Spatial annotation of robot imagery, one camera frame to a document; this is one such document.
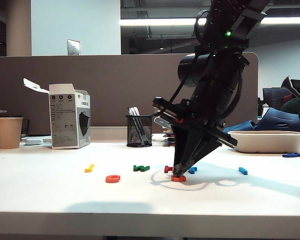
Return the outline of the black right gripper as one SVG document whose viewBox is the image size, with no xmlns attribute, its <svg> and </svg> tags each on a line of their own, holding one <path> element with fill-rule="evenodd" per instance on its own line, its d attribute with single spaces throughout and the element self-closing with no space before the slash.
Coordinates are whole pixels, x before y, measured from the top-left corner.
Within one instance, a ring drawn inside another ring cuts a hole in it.
<svg viewBox="0 0 300 240">
<path fill-rule="evenodd" d="M 189 99 L 184 98 L 180 103 L 171 103 L 162 97 L 156 97 L 152 106 L 156 116 L 154 122 L 166 129 L 172 129 L 175 136 L 174 176 L 182 176 L 189 168 L 222 144 L 235 147 L 238 143 L 235 138 L 219 129 L 224 126 L 223 119 L 198 116 L 195 112 L 196 104 Z M 193 130 L 212 136 L 216 140 L 202 138 L 195 144 Z"/>
</svg>

